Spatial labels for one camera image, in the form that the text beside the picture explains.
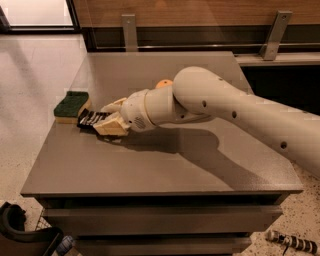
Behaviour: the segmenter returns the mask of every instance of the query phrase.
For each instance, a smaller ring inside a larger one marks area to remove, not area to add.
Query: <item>sponge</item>
[[[68,91],[66,97],[53,110],[57,123],[74,123],[91,101],[87,92]]]

